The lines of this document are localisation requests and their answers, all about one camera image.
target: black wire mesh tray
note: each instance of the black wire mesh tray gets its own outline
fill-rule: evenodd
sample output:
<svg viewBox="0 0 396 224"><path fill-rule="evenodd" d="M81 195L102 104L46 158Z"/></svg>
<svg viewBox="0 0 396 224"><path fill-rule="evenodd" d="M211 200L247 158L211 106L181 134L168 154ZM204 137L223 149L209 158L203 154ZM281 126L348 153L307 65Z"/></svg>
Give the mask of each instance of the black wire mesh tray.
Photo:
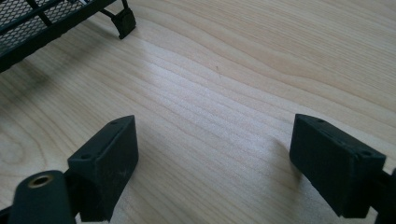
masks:
<svg viewBox="0 0 396 224"><path fill-rule="evenodd" d="M0 73L98 11L109 16L127 36L135 27L134 14L113 15L105 7L116 0L0 0Z"/></svg>

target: screw hole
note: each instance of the screw hole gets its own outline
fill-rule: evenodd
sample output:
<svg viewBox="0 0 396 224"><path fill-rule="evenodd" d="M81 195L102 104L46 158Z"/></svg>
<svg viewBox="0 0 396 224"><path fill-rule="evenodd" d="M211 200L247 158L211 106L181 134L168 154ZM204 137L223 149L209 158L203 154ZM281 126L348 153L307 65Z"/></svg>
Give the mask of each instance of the screw hole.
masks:
<svg viewBox="0 0 396 224"><path fill-rule="evenodd" d="M41 176L38 176L38 177L34 178L33 180L31 180L29 182L28 187L31 189L40 188L40 187L48 185L48 183L51 182L52 179L53 179L52 175L41 175Z"/></svg>
<svg viewBox="0 0 396 224"><path fill-rule="evenodd" d="M90 154L84 154L84 155L81 156L81 158L82 158L83 160L87 160L87 159L89 159L90 157L91 157Z"/></svg>

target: light wood surface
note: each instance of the light wood surface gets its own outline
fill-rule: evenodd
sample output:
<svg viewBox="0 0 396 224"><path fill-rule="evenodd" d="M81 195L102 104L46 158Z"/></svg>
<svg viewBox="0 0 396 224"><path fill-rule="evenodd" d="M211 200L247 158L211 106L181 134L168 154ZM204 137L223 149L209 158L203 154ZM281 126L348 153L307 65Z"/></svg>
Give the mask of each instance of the light wood surface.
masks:
<svg viewBox="0 0 396 224"><path fill-rule="evenodd" d="M125 39L96 14L0 74L1 207L135 115L140 161L112 223L374 223L337 217L289 147L303 113L396 167L395 1L129 3Z"/></svg>

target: black bracket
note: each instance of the black bracket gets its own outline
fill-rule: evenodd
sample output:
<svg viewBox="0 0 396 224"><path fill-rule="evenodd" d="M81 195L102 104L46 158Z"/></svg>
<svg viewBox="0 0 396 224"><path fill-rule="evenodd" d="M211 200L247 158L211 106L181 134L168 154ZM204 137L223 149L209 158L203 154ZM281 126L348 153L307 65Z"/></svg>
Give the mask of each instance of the black bracket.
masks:
<svg viewBox="0 0 396 224"><path fill-rule="evenodd" d="M128 2L126 0L121 0L121 2L123 10L117 15L114 15L106 9L102 9L101 12L111 18L111 21L113 21L120 33L119 38L123 39L136 27L136 20L134 19L134 13L128 6Z"/></svg>
<svg viewBox="0 0 396 224"><path fill-rule="evenodd" d="M322 119L295 116L290 160L337 216L366 217L372 206L376 224L396 223L396 169L384 172L385 159Z"/></svg>
<svg viewBox="0 0 396 224"><path fill-rule="evenodd" d="M110 220L138 161L134 116L115 119L68 160L69 170L23 180L1 224L74 224Z"/></svg>

